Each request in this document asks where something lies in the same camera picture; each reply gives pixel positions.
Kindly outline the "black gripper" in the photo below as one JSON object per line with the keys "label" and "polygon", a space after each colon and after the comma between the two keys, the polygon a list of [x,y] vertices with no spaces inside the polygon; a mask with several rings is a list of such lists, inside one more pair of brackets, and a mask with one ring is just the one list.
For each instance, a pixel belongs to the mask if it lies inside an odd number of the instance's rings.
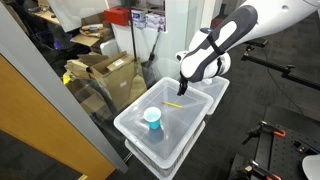
{"label": "black gripper", "polygon": [[178,89],[177,95],[178,96],[184,95],[187,88],[188,88],[188,80],[185,77],[181,76],[179,80],[179,89]]}

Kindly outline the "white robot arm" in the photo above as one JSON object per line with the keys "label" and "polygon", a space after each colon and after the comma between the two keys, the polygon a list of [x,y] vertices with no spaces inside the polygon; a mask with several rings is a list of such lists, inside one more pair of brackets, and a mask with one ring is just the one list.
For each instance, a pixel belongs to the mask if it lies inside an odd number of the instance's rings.
{"label": "white robot arm", "polygon": [[185,94],[189,82],[225,74],[233,47],[283,31],[319,9],[320,0],[246,0],[216,28],[199,28],[188,49],[176,53],[180,62],[177,95]]}

